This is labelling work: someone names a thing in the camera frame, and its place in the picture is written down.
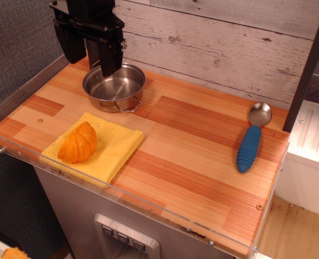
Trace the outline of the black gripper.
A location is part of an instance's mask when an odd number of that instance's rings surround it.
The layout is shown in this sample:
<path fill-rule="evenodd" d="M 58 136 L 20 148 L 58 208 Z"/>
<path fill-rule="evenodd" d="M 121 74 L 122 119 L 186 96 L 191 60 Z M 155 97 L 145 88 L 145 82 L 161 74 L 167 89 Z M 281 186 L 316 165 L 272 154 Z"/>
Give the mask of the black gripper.
<path fill-rule="evenodd" d="M 75 64 L 86 57 L 84 39 L 97 42 L 104 78 L 123 63 L 125 23 L 114 14 L 115 1 L 51 1 L 55 33 L 66 59 Z"/>

